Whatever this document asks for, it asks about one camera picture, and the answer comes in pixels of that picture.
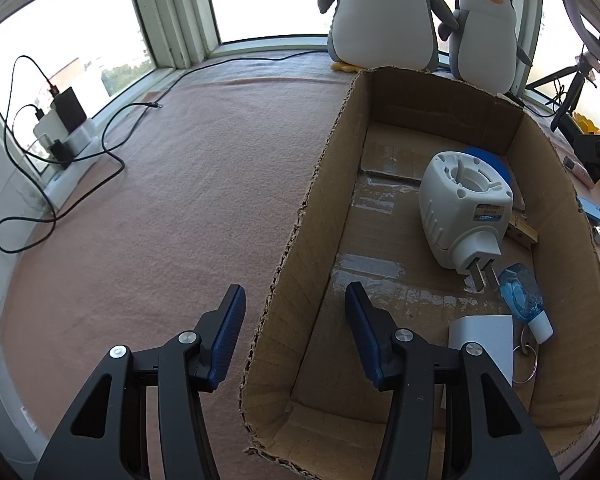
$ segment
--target blue gripper pad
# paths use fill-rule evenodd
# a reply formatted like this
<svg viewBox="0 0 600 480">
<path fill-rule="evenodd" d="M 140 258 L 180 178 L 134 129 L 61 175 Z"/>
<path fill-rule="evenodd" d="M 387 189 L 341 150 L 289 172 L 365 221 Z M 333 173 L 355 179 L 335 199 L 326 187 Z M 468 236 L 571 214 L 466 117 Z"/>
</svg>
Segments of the blue gripper pad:
<svg viewBox="0 0 600 480">
<path fill-rule="evenodd" d="M 380 391 L 395 388 L 403 364 L 391 345 L 391 337 L 397 330 L 391 314 L 373 307 L 362 284 L 351 282 L 345 292 L 345 315 L 366 378 Z"/>
<path fill-rule="evenodd" d="M 231 285 L 220 307 L 205 312 L 194 329 L 202 338 L 195 377 L 203 380 L 207 391 L 215 390 L 226 378 L 245 308 L 244 289 L 240 285 Z"/>
</svg>

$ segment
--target metal screw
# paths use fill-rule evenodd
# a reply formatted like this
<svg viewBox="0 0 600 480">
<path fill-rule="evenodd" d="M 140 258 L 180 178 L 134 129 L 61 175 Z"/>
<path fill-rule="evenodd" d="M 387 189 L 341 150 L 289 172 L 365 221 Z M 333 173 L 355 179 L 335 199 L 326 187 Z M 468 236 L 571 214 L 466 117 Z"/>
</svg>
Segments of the metal screw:
<svg viewBox="0 0 600 480">
<path fill-rule="evenodd" d="M 411 330 L 407 330 L 406 328 L 399 328 L 395 331 L 395 338 L 398 341 L 411 341 L 413 339 L 413 332 Z"/>
<path fill-rule="evenodd" d="M 197 338 L 198 336 L 195 332 L 183 332 L 178 336 L 178 341 L 184 344 L 189 344 L 193 343 Z"/>
<path fill-rule="evenodd" d="M 482 354 L 482 347 L 478 343 L 469 343 L 466 346 L 466 352 L 471 355 L 480 355 Z"/>
<path fill-rule="evenodd" d="M 122 357 L 124 354 L 126 354 L 126 346 L 124 345 L 116 345 L 109 350 L 109 355 L 114 359 Z"/>
</svg>

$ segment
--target blue lid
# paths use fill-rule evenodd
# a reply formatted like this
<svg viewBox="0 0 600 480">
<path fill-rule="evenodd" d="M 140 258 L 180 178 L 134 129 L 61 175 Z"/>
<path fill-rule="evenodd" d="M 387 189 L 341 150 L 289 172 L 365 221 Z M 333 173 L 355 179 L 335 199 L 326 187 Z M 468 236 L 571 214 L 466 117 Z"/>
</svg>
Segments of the blue lid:
<svg viewBox="0 0 600 480">
<path fill-rule="evenodd" d="M 489 164 L 498 172 L 504 181 L 511 186 L 511 174 L 499 156 L 495 155 L 494 153 L 487 152 L 486 150 L 481 150 L 480 148 L 467 148 L 464 150 L 464 152 L 467 155 L 476 156 L 480 160 L 483 160 Z"/>
</svg>

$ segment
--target black cable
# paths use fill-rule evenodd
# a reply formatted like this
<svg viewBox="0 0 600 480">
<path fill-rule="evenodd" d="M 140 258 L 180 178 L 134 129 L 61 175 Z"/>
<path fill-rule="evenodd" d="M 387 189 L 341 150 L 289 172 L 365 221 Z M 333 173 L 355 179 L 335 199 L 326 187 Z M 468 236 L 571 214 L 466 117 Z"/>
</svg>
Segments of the black cable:
<svg viewBox="0 0 600 480">
<path fill-rule="evenodd" d="M 165 97 L 169 92 L 171 92 L 171 90 L 173 90 L 174 86 L 176 86 L 183 78 L 185 78 L 187 75 L 189 74 L 193 74 L 195 72 L 198 72 L 200 70 L 204 70 L 207 68 L 211 68 L 214 66 L 219 66 L 222 65 L 224 63 L 229 63 L 232 61 L 284 61 L 286 59 L 290 59 L 292 57 L 297 57 L 297 56 L 304 56 L 305 54 L 316 54 L 317 52 L 324 52 L 323 50 L 306 50 L 303 52 L 296 52 L 295 54 L 290 54 L 289 56 L 284 56 L 284 57 L 233 57 L 231 59 L 225 59 L 222 61 L 219 61 L 217 63 L 212 63 L 209 65 L 204 65 L 204 66 L 199 66 L 197 68 L 194 68 L 192 70 L 189 70 L 188 72 L 185 72 L 183 74 L 181 74 L 179 76 L 179 78 L 176 79 L 176 81 L 174 81 L 164 92 L 163 94 L 160 95 L 160 97 L 158 97 L 154 102 L 155 103 L 159 103 L 161 101 L 161 99 L 163 97 Z M 142 114 L 140 115 L 140 117 L 138 117 L 138 120 L 132 125 L 131 130 L 129 131 L 128 134 L 126 134 L 126 137 L 121 140 L 119 143 L 117 143 L 115 146 L 111 146 L 109 148 L 110 150 L 116 150 L 117 148 L 119 148 L 120 146 L 122 146 L 125 142 L 127 142 L 129 140 L 129 138 L 131 137 L 131 135 L 133 135 L 133 132 L 136 130 L 136 128 L 138 127 L 140 121 L 142 121 L 142 119 L 144 119 L 144 116 L 146 115 L 146 113 L 149 111 L 149 108 L 147 108 L 147 110 L 145 110 L 144 112 L 142 112 Z M 22 151 L 22 153 L 25 153 L 26 155 L 29 155 L 32 158 L 35 158 L 36 160 L 41 160 L 42 162 L 46 162 L 47 164 L 63 164 L 63 162 L 59 162 L 57 160 L 55 160 L 54 158 L 45 158 L 43 156 L 39 156 L 35 153 L 31 153 L 27 150 L 25 150 L 19 143 L 18 141 L 15 139 L 14 137 L 14 142 L 16 143 L 17 147 Z M 92 153 L 91 155 L 86 155 L 86 156 L 82 156 L 82 157 L 77 157 L 77 158 L 73 158 L 72 162 L 80 162 L 81 160 L 87 160 L 88 158 L 93 158 L 95 156 L 100 156 L 100 155 L 104 155 L 105 151 L 102 152 L 97 152 L 97 153 Z"/>
<path fill-rule="evenodd" d="M 16 60 L 13 62 L 14 68 L 19 59 L 28 59 L 30 62 L 32 62 L 36 66 L 38 71 L 42 74 L 42 77 L 45 78 L 46 83 L 49 85 L 49 93 L 51 95 L 53 95 L 54 97 L 59 94 L 58 87 L 51 82 L 51 79 L 49 79 L 46 76 L 46 74 L 40 68 L 40 65 L 38 63 L 36 63 L 36 61 L 31 56 L 27 56 L 26 54 L 21 54 L 20 56 L 18 56 L 16 58 Z"/>
<path fill-rule="evenodd" d="M 23 110 L 24 108 L 29 107 L 29 106 L 35 107 L 34 105 L 25 105 L 20 110 Z M 9 160 L 11 161 L 11 163 L 17 168 L 17 170 L 19 170 L 21 174 L 23 174 L 25 177 L 27 177 L 27 179 L 40 192 L 40 195 L 42 195 L 42 197 L 45 199 L 45 202 L 46 202 L 46 204 L 49 207 L 49 211 L 51 212 L 51 218 L 35 218 L 35 217 L 30 217 L 30 216 L 7 216 L 7 217 L 2 218 L 0 220 L 0 226 L 2 224 L 4 224 L 5 222 L 19 220 L 19 221 L 23 221 L 23 222 L 32 222 L 32 223 L 36 223 L 36 224 L 51 224 L 51 229 L 49 229 L 49 231 L 42 238 L 39 238 L 35 242 L 32 242 L 30 244 L 27 244 L 27 245 L 25 245 L 23 247 L 20 247 L 20 248 L 17 248 L 17 249 L 5 249 L 4 247 L 2 247 L 0 245 L 0 250 L 3 253 L 6 253 L 6 254 L 18 254 L 18 253 L 22 253 L 24 251 L 27 251 L 29 249 L 32 249 L 36 245 L 40 245 L 42 242 L 44 242 L 45 240 L 47 240 L 52 235 L 53 231 L 56 228 L 56 224 L 57 224 L 58 220 L 61 220 L 62 218 L 64 218 L 65 216 L 67 216 L 72 210 L 74 210 L 76 208 L 76 206 L 78 204 L 80 204 L 88 196 L 92 195 L 95 191 L 97 191 L 102 186 L 104 186 L 107 182 L 109 182 L 112 179 L 114 179 L 116 176 L 118 176 L 125 169 L 125 161 L 122 160 L 117 155 L 115 155 L 115 153 L 111 153 L 111 150 L 104 145 L 104 137 L 105 137 L 105 135 L 106 135 L 106 133 L 107 133 L 107 131 L 108 131 L 111 123 L 118 116 L 118 114 L 121 113 L 123 110 L 126 110 L 127 108 L 131 107 L 131 106 L 146 106 L 146 107 L 149 107 L 149 108 L 160 107 L 159 104 L 154 103 L 154 102 L 129 103 L 129 104 L 126 104 L 123 107 L 121 107 L 118 111 L 116 111 L 115 114 L 113 114 L 113 116 L 110 118 L 109 122 L 107 122 L 107 125 L 104 127 L 104 130 L 102 132 L 102 136 L 100 137 L 100 146 L 102 147 L 102 154 L 109 155 L 110 157 L 112 157 L 113 159 L 115 159 L 116 161 L 118 161 L 120 163 L 120 168 L 118 168 L 114 173 L 110 174 L 107 178 L 105 178 L 104 180 L 102 180 L 101 182 L 99 182 L 98 184 L 96 184 L 96 186 L 94 186 L 90 190 L 88 190 L 84 195 L 82 195 L 78 200 L 76 200 L 73 204 L 71 204 L 71 206 L 69 208 L 67 208 L 66 211 L 62 212 L 61 214 L 58 214 L 58 212 L 56 211 L 56 208 L 54 207 L 53 203 L 51 202 L 51 199 L 45 193 L 45 190 L 42 189 L 42 186 L 40 186 L 40 184 L 32 176 L 29 175 L 29 173 L 27 173 L 25 170 L 23 170 L 17 164 L 17 162 L 13 159 L 13 157 L 11 156 L 11 153 L 9 152 L 9 150 L 7 148 L 7 144 L 6 144 L 6 138 L 7 137 L 6 137 L 6 126 L 5 126 L 5 129 L 4 129 L 4 132 L 3 132 L 3 141 L 5 143 L 5 151 L 7 153 L 7 156 L 9 157 Z"/>
<path fill-rule="evenodd" d="M 125 144 L 131 138 L 131 135 L 136 130 L 136 128 L 139 126 L 140 122 L 145 117 L 145 115 L 147 114 L 147 112 L 149 111 L 149 109 L 150 108 L 161 108 L 162 105 L 159 103 L 161 101 L 161 99 L 163 99 L 169 92 L 171 92 L 171 90 L 173 90 L 173 88 L 180 81 L 182 81 L 182 79 L 185 78 L 187 75 L 193 74 L 193 73 L 198 72 L 200 70 L 205 70 L 207 68 L 211 68 L 211 67 L 214 67 L 214 66 L 219 66 L 219 65 L 222 65 L 222 64 L 225 64 L 225 63 L 229 63 L 229 62 L 232 62 L 232 61 L 246 61 L 246 60 L 250 60 L 250 61 L 284 61 L 284 60 L 287 60 L 287 59 L 291 59 L 293 57 L 304 56 L 306 54 L 315 54 L 316 52 L 323 52 L 323 51 L 322 50 L 307 50 L 307 51 L 303 51 L 303 52 L 296 52 L 295 54 L 290 54 L 289 56 L 276 57 L 276 58 L 270 58 L 270 57 L 235 57 L 235 58 L 231 58 L 231 59 L 225 59 L 225 60 L 219 61 L 217 63 L 212 63 L 212 64 L 209 64 L 209 65 L 204 65 L 204 66 L 200 66 L 200 67 L 194 68 L 192 70 L 189 70 L 188 72 L 185 72 L 185 73 L 181 74 L 160 95 L 160 97 L 158 97 L 155 101 L 145 102 L 145 103 L 134 102 L 134 103 L 129 103 L 129 104 L 124 105 L 119 110 L 117 110 L 116 113 L 113 114 L 113 116 L 109 119 L 109 121 L 107 122 L 106 126 L 104 127 L 104 130 L 102 132 L 102 136 L 100 137 L 100 146 L 101 146 L 102 150 L 100 152 L 93 153 L 92 155 L 86 155 L 86 156 L 83 156 L 83 157 L 79 157 L 79 158 L 74 158 L 73 159 L 73 162 L 78 162 L 80 160 L 87 160 L 88 158 L 93 158 L 94 156 L 109 155 L 110 157 L 112 157 L 113 159 L 115 159 L 120 164 L 120 168 L 118 168 L 114 173 L 112 173 L 111 175 L 109 175 L 107 178 L 105 178 L 99 184 L 96 184 L 96 186 L 94 186 L 88 192 L 86 192 L 84 195 L 82 195 L 78 200 L 76 200 L 62 214 L 58 214 L 58 212 L 56 211 L 56 208 L 54 207 L 53 203 L 51 202 L 51 199 L 46 195 L 46 193 L 45 193 L 44 189 L 42 188 L 42 186 L 40 186 L 40 184 L 32 176 L 29 175 L 29 173 L 27 173 L 23 168 L 20 167 L 20 165 L 11 156 L 11 153 L 9 152 L 9 149 L 8 149 L 8 145 L 7 145 L 7 129 L 8 129 L 7 128 L 7 119 L 8 119 L 8 116 L 9 116 L 9 109 L 11 107 L 11 95 L 13 93 L 13 75 L 14 75 L 14 72 L 15 72 L 15 69 L 16 69 L 16 62 L 21 57 L 25 57 L 25 58 L 30 59 L 31 61 L 33 61 L 33 59 L 31 59 L 29 56 L 19 56 L 18 58 L 16 58 L 16 61 L 13 63 L 13 69 L 11 71 L 11 86 L 10 86 L 10 89 L 9 89 L 9 101 L 8 101 L 8 104 L 7 104 L 7 112 L 6 112 L 6 115 L 5 115 L 5 118 L 4 118 L 4 128 L 3 128 L 3 131 L 2 131 L 2 142 L 4 143 L 5 152 L 7 153 L 7 157 L 9 158 L 9 160 L 11 161 L 11 163 L 16 167 L 16 169 L 21 174 L 23 174 L 27 178 L 27 180 L 29 180 L 36 187 L 36 189 L 40 192 L 40 194 L 42 195 L 42 197 L 45 199 L 46 204 L 49 207 L 49 211 L 51 212 L 51 218 L 44 219 L 44 218 L 34 218 L 34 217 L 27 217 L 27 216 L 7 216 L 7 217 L 2 218 L 0 220 L 0 226 L 2 224 L 4 224 L 5 222 L 19 220 L 19 221 L 24 221 L 24 222 L 38 223 L 38 224 L 51 224 L 51 229 L 49 229 L 49 231 L 42 238 L 40 238 L 39 240 L 36 240 L 35 242 L 27 244 L 27 245 L 25 245 L 23 247 L 20 247 L 18 249 L 14 249 L 14 250 L 8 250 L 8 249 L 5 249 L 4 247 L 2 247 L 0 245 L 0 250 L 3 253 L 6 253 L 6 254 L 18 254 L 18 253 L 22 253 L 24 251 L 27 251 L 29 249 L 32 249 L 33 247 L 35 247 L 37 245 L 40 245 L 42 242 L 46 241 L 52 235 L 53 231 L 56 228 L 56 224 L 57 224 L 58 220 L 60 220 L 60 219 L 64 218 L 65 216 L 67 216 L 79 203 L 81 203 L 88 196 L 92 195 L 95 191 L 97 191 L 98 189 L 100 189 L 107 182 L 110 182 L 112 179 L 114 179 L 115 177 L 117 177 L 122 171 L 124 171 L 124 169 L 125 169 L 125 161 L 122 160 L 115 153 L 113 153 L 112 150 L 116 150 L 120 146 L 122 146 L 123 144 Z M 51 84 L 51 81 L 49 81 L 49 79 L 46 78 L 46 76 L 44 75 L 44 73 L 42 72 L 42 70 L 40 70 L 40 72 L 45 77 L 46 81 L 53 87 L 53 85 Z M 129 130 L 128 134 L 126 134 L 126 136 L 125 136 L 124 139 L 122 139 L 116 145 L 113 145 L 110 148 L 107 148 L 105 146 L 105 144 L 104 144 L 104 139 L 105 139 L 105 135 L 106 135 L 106 133 L 107 133 L 107 131 L 108 131 L 111 123 L 118 116 L 118 114 L 120 114 L 123 110 L 126 110 L 127 108 L 132 107 L 132 106 L 145 106 L 146 110 L 144 110 L 142 112 L 142 114 L 140 114 L 140 116 L 136 119 L 136 121 L 131 126 L 131 129 Z M 27 107 L 32 107 L 32 108 L 35 108 L 36 110 L 38 109 L 38 107 L 36 105 L 33 105 L 33 104 L 24 105 L 20 110 L 18 110 L 16 112 L 16 117 L 17 117 L 17 115 L 24 108 L 27 108 Z M 40 156 L 36 155 L 35 153 L 31 153 L 28 150 L 25 150 L 22 146 L 20 146 L 20 144 L 16 140 L 15 134 L 13 134 L 13 139 L 14 139 L 14 142 L 16 143 L 17 147 L 20 149 L 20 151 L 24 155 L 32 156 L 33 158 L 36 158 L 37 160 L 42 160 L 43 162 L 48 162 L 50 164 L 59 164 L 58 161 L 56 161 L 56 160 L 50 160 L 50 159 L 47 159 L 47 158 L 44 158 L 44 157 L 40 157 Z"/>
<path fill-rule="evenodd" d="M 533 115 L 535 115 L 537 117 L 542 117 L 543 119 L 548 119 L 549 117 L 553 117 L 555 115 L 555 112 L 552 114 L 549 114 L 549 115 L 542 115 L 542 114 L 536 112 L 531 106 L 527 105 L 526 103 L 525 103 L 525 108 L 527 110 L 529 110 Z"/>
</svg>

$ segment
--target white charger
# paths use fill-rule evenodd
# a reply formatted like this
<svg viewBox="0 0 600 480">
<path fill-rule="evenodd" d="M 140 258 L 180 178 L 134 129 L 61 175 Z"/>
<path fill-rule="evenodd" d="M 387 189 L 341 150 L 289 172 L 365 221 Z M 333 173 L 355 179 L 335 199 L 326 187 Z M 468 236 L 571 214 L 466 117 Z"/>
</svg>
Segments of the white charger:
<svg viewBox="0 0 600 480">
<path fill-rule="evenodd" d="M 461 152 L 435 155 L 422 176 L 420 219 L 440 266 L 470 274 L 476 290 L 498 288 L 493 262 L 507 231 L 513 192 L 489 164 Z"/>
<path fill-rule="evenodd" d="M 478 343 L 489 354 L 504 378 L 513 384 L 513 316 L 464 316 L 449 326 L 449 348 Z M 446 387 L 441 408 L 446 409 Z"/>
</svg>

